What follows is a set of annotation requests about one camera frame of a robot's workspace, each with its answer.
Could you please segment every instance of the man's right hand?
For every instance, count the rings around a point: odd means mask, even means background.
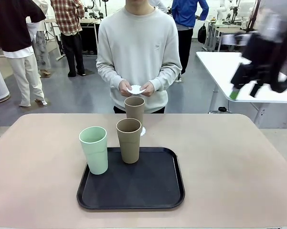
[[[127,80],[122,80],[119,84],[119,91],[122,96],[130,97],[132,95],[131,93],[128,92],[127,89],[132,90],[132,87],[130,86]]]

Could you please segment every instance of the blue-gray floor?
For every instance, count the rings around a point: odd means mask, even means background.
[[[207,113],[214,83],[200,60],[195,56],[201,51],[201,44],[192,43],[184,83],[174,83],[169,89],[169,103],[166,113]],[[57,50],[50,53],[53,74],[42,79],[43,90],[51,105],[33,111],[18,107],[20,92],[13,76],[6,79],[11,99],[0,104],[0,126],[12,125],[20,116],[28,113],[113,113],[113,103],[109,97],[109,87],[97,74],[96,58],[84,57],[86,69],[95,72],[86,77],[68,78],[66,58],[56,61]],[[227,100],[219,96],[217,105],[227,107]],[[256,110],[250,104],[229,103],[230,111],[250,117]],[[271,104],[261,128],[287,128],[287,104]]]

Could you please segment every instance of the person in blue jacket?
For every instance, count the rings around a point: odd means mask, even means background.
[[[197,10],[197,3],[199,3],[202,8],[202,13],[200,16],[195,16]],[[179,52],[182,65],[181,74],[184,74],[186,72],[186,68],[188,65],[195,20],[206,20],[208,12],[209,7],[206,0],[173,1],[172,15],[178,30]],[[178,77],[177,82],[181,82],[181,76]]]

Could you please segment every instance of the brown cup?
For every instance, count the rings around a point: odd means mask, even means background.
[[[143,114],[145,107],[144,99],[138,96],[132,96],[127,98],[124,101],[124,104],[126,110],[126,117],[139,120],[141,122],[141,125],[143,126]]]
[[[117,123],[122,160],[133,164],[139,160],[141,123],[134,118],[122,119]]]

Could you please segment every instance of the black bag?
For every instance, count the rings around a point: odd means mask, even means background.
[[[207,36],[207,31],[206,31],[206,26],[204,23],[204,25],[199,29],[199,32],[197,34],[197,40],[200,43],[205,44],[206,36]]]

